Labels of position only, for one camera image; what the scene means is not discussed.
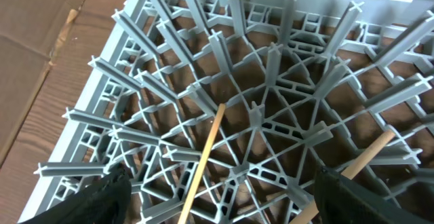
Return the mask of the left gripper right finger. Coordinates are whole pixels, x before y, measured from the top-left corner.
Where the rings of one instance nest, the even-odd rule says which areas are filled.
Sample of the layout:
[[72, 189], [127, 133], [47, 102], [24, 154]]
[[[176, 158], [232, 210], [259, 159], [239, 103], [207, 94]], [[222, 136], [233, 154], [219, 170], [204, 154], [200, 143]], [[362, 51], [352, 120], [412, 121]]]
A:
[[314, 200], [323, 223], [429, 224], [328, 167], [315, 175]]

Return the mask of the wooden chopstick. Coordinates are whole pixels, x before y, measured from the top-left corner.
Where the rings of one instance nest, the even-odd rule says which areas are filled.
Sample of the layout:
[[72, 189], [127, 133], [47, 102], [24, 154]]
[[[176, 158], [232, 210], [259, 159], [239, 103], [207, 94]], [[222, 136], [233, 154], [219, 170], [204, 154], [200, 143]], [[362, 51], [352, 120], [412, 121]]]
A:
[[217, 133], [219, 131], [220, 124], [222, 122], [222, 118], [224, 116], [224, 111], [226, 109], [225, 104], [219, 104], [218, 110], [216, 113], [216, 116], [214, 118], [214, 122], [212, 124], [212, 127], [210, 129], [210, 133], [208, 134], [207, 140], [205, 142], [205, 146], [203, 148], [203, 152], [201, 154], [201, 158], [199, 160], [198, 167], [195, 171], [190, 189], [186, 195], [186, 199], [184, 201], [184, 206], [182, 208], [182, 211], [180, 213], [180, 217], [178, 219], [177, 224], [186, 224], [190, 210], [192, 208], [195, 195], [197, 193], [200, 181], [202, 179], [203, 173], [205, 171], [206, 164], [208, 162], [210, 153], [212, 151], [212, 146], [214, 144], [214, 141], [216, 139]]
[[[362, 152], [341, 175], [353, 179], [363, 168], [395, 137], [392, 130], [383, 132], [364, 152]], [[302, 212], [297, 215], [290, 224], [307, 224], [319, 213], [313, 200]]]

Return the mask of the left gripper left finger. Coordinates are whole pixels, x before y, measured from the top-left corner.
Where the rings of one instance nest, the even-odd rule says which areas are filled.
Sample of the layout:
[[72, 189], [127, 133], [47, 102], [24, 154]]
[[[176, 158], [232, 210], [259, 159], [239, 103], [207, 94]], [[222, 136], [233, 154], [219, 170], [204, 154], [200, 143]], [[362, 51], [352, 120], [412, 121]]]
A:
[[132, 184], [124, 169], [95, 181], [65, 201], [24, 224], [123, 224], [130, 204]]

